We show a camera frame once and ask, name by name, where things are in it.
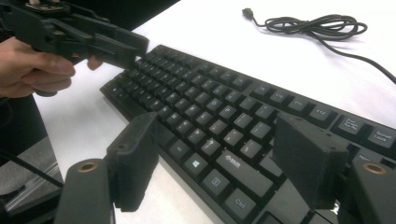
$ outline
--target black cable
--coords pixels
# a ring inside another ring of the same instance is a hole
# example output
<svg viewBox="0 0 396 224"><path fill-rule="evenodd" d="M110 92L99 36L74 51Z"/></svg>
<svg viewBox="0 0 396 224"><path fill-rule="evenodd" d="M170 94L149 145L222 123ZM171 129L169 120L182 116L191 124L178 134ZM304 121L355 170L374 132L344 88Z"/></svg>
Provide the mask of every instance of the black cable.
<svg viewBox="0 0 396 224"><path fill-rule="evenodd" d="M367 25L362 22L357 22L353 17L328 15L317 18L313 21L300 21L292 17L280 17L268 19L265 21L265 24L258 24L254 18L253 11L250 8L243 9L242 13L245 18L254 21L258 27L264 27L270 32L285 35L305 34L314 37L323 46L336 54L369 63L396 84L396 77L379 63L359 55L344 53L331 47L325 42L341 41L354 35L364 33L367 30Z"/></svg>
<svg viewBox="0 0 396 224"><path fill-rule="evenodd" d="M12 155L11 153L3 150L2 148L0 148L0 156L5 158L6 160L9 161L13 161L15 163L17 163L19 166L29 170L30 172L41 176L43 179L49 181L51 184L55 185L58 188L61 188L64 186L63 183L59 182L58 180L54 179L52 176L49 176L47 174L45 174L44 172L38 170L37 168L35 168L33 165L27 163L26 161L21 160L20 158Z"/></svg>

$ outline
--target black mechanical part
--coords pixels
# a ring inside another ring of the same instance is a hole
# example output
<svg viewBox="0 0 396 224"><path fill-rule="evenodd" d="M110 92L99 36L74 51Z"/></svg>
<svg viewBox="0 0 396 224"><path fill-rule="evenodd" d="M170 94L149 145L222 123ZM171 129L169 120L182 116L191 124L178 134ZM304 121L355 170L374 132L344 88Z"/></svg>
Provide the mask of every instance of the black mechanical part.
<svg viewBox="0 0 396 224"><path fill-rule="evenodd" d="M276 120L273 160L310 209L340 203L340 224L391 224L396 220L396 171L365 160L347 164L347 150L315 125L286 113Z"/></svg>
<svg viewBox="0 0 396 224"><path fill-rule="evenodd" d="M0 207L0 223L115 223L114 207L137 210L158 163L156 113L131 120L108 147L104 159L78 162L64 186L10 212Z"/></svg>
<svg viewBox="0 0 396 224"><path fill-rule="evenodd" d="M105 160L110 173L111 193L122 212L139 207L159 160L156 113L131 120L107 148Z"/></svg>
<svg viewBox="0 0 396 224"><path fill-rule="evenodd" d="M73 63L93 55L105 63L128 69L134 66L136 56L147 52L149 44L142 35L121 29L91 10L67 2L59 2L51 9L23 1L0 0L0 24L9 35L35 50L59 54Z"/></svg>
<svg viewBox="0 0 396 224"><path fill-rule="evenodd" d="M304 119L278 114L273 160L311 209L334 207L334 179L345 170L347 150L320 128Z"/></svg>

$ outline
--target key label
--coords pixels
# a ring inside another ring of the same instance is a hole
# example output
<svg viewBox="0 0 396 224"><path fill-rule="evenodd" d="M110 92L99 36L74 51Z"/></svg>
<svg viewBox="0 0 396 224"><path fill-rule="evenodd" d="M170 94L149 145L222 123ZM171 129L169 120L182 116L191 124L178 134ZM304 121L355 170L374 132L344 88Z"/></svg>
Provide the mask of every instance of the key label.
<svg viewBox="0 0 396 224"><path fill-rule="evenodd" d="M241 166L241 163L238 161L234 160L230 155L226 156L225 159L229 161L234 167L239 168Z"/></svg>
<svg viewBox="0 0 396 224"><path fill-rule="evenodd" d="M242 203L242 201L240 199L236 199L235 203L236 203L236 205L238 205L238 207L240 207L242 209L245 208L245 206L246 206L244 203Z"/></svg>
<svg viewBox="0 0 396 224"><path fill-rule="evenodd" d="M387 142L388 140L392 139L392 136L387 135L385 133L381 133L380 131L377 131L374 135L374 138L378 139L379 141L382 142Z"/></svg>
<svg viewBox="0 0 396 224"><path fill-rule="evenodd" d="M194 161L193 163L192 163L192 165L195 167L195 168L197 168L198 166L199 166L199 162L198 161Z"/></svg>
<svg viewBox="0 0 396 224"><path fill-rule="evenodd" d="M353 130L358 130L358 124L356 123L355 120L352 119L347 119L344 123L344 126L346 126L347 128L353 129Z"/></svg>
<svg viewBox="0 0 396 224"><path fill-rule="evenodd" d="M215 177L215 178L213 178L211 183L212 183L213 186L217 187L221 183L221 181L220 181L220 179Z"/></svg>

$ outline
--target shift key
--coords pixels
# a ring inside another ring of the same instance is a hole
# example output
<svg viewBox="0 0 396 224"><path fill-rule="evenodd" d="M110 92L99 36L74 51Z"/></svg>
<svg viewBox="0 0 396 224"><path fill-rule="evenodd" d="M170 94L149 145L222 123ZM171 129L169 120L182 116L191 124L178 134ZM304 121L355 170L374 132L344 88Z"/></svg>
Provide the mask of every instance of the shift key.
<svg viewBox="0 0 396 224"><path fill-rule="evenodd" d="M225 150L216 160L226 175L235 179L240 189L246 190L259 203L273 186L273 182L245 163L229 150Z"/></svg>

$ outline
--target ctrl key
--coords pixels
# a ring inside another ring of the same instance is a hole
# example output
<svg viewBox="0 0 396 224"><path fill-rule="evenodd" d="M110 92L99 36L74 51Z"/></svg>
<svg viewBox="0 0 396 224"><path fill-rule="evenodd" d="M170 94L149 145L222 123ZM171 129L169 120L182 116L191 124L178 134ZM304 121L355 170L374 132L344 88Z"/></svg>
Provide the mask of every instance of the ctrl key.
<svg viewBox="0 0 396 224"><path fill-rule="evenodd" d="M256 203L244 192L236 189L224 202L225 210L237 220L237 222L249 222L257 212Z"/></svg>

